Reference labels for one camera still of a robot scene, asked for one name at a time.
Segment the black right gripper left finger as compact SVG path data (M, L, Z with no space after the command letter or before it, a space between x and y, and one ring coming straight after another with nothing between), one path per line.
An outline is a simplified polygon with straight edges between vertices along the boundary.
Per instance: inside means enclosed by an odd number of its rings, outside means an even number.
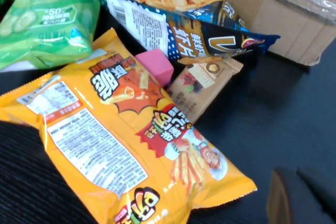
M267 216L269 223L332 223L297 170L284 167L272 171Z

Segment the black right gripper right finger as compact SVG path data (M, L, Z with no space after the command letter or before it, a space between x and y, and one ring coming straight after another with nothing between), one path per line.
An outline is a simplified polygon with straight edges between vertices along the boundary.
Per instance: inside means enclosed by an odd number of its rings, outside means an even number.
M311 167L300 167L297 174L306 183L323 212L335 223L335 179Z

